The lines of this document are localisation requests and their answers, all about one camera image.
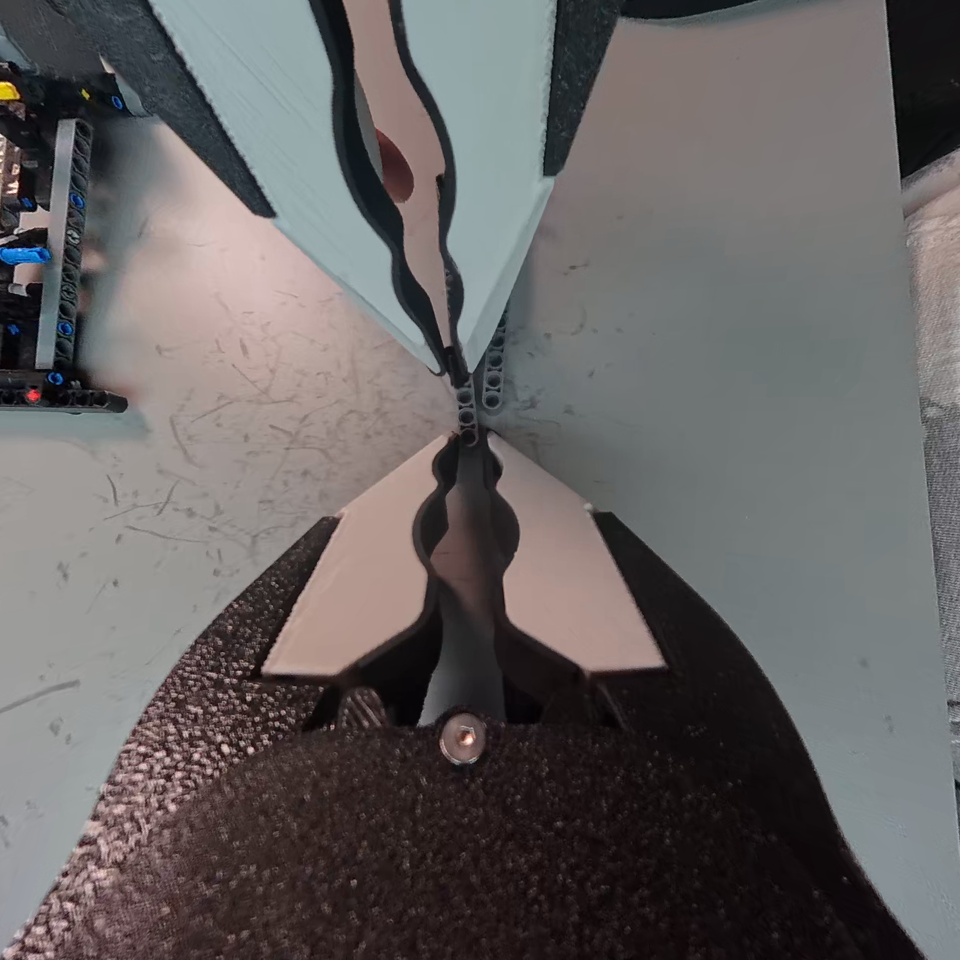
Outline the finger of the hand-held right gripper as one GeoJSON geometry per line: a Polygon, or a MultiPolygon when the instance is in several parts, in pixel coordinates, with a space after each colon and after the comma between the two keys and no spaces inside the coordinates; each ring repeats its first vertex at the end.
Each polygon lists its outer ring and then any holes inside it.
{"type": "Polygon", "coordinates": [[[359,121],[343,2],[151,2],[277,228],[404,349],[450,374],[359,121]]]}
{"type": "Polygon", "coordinates": [[[450,345],[475,370],[554,185],[545,151],[557,3],[390,2],[390,19],[438,138],[450,345]]]}

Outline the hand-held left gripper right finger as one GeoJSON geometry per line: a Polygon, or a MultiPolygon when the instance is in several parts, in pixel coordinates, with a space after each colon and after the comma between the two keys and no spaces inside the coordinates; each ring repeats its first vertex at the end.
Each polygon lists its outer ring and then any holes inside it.
{"type": "Polygon", "coordinates": [[[604,722],[608,683],[663,674],[668,660],[593,506],[498,433],[484,484],[502,560],[493,646],[509,722],[604,722]]]}

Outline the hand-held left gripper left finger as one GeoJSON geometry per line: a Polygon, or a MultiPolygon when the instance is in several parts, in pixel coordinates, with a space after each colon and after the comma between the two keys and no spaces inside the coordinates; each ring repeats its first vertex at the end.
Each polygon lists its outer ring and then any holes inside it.
{"type": "Polygon", "coordinates": [[[272,643],[262,676],[374,690],[390,720],[418,722],[443,640],[431,556],[447,534],[460,439],[441,435],[352,499],[272,643]]]}

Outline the toy truck chassis assembly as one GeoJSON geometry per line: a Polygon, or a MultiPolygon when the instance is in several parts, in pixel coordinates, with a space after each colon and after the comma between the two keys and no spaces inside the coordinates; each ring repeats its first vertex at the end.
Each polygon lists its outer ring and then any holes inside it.
{"type": "Polygon", "coordinates": [[[114,74],[46,76],[2,59],[1,407],[123,414],[78,362],[94,124],[132,117],[114,74]]]}

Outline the long grey perforated beam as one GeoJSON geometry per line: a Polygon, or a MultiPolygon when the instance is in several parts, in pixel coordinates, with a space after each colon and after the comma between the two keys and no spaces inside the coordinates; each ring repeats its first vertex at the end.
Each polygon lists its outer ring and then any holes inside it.
{"type": "Polygon", "coordinates": [[[457,405],[457,426],[462,443],[467,448],[472,448],[478,441],[478,414],[476,402],[475,376],[470,370],[469,364],[464,359],[459,340],[458,324],[460,311],[463,306],[463,284],[455,275],[450,264],[443,266],[446,304],[448,309],[448,332],[449,346],[453,346],[462,357],[462,363],[468,373],[468,378],[462,388],[453,390],[453,397],[457,405]]]}

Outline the long grey beam with pins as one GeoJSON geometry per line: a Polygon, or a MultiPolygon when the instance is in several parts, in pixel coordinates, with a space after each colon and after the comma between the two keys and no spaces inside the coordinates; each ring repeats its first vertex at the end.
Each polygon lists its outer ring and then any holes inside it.
{"type": "Polygon", "coordinates": [[[479,387],[479,405],[486,416],[496,416],[503,407],[504,363],[510,304],[507,304],[486,348],[479,387]]]}

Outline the person's right hand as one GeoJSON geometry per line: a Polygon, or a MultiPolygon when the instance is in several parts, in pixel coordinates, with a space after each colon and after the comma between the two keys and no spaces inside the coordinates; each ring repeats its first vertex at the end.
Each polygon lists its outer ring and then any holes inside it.
{"type": "Polygon", "coordinates": [[[383,186],[396,205],[405,204],[415,188],[412,169],[402,151],[386,133],[376,128],[375,136],[383,186]]]}

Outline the person's grey hoodie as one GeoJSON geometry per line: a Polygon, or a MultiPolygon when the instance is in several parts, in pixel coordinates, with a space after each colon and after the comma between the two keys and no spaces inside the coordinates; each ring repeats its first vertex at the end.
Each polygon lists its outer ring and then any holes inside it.
{"type": "Polygon", "coordinates": [[[959,784],[959,150],[901,184],[954,784],[959,784]]]}

